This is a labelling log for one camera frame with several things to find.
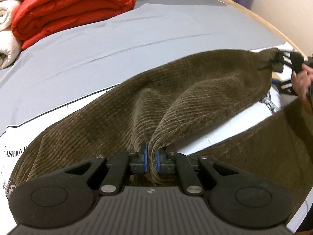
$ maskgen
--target corduroy fabric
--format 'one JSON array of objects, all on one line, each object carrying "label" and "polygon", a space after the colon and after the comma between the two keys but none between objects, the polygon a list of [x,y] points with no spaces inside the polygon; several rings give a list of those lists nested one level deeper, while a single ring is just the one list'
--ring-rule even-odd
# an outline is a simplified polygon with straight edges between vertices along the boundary
[{"label": "corduroy fabric", "polygon": [[158,184],[156,150],[259,101],[270,89],[276,52],[207,51],[134,76],[38,135],[11,180],[19,185],[92,155],[139,150],[145,141],[147,178]]},{"label": "corduroy fabric", "polygon": [[291,219],[313,186],[313,116],[296,99],[249,130],[195,155],[208,155],[285,187],[295,200]]}]

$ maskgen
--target white blanket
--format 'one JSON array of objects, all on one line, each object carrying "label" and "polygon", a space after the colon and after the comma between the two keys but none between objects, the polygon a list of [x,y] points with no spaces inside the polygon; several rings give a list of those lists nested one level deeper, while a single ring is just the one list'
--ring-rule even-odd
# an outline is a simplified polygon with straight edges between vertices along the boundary
[{"label": "white blanket", "polygon": [[11,65],[21,52],[21,43],[10,28],[0,32],[0,70]]},{"label": "white blanket", "polygon": [[0,2],[0,31],[8,28],[13,20],[13,17],[21,5],[20,0],[7,0]]}]

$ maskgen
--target folded red blanket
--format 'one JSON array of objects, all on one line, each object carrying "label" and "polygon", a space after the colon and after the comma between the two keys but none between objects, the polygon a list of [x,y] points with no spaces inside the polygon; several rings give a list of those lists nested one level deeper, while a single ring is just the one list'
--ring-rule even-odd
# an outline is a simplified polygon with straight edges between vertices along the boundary
[{"label": "folded red blanket", "polygon": [[24,0],[12,22],[14,36],[26,49],[40,39],[134,8],[136,0]]}]

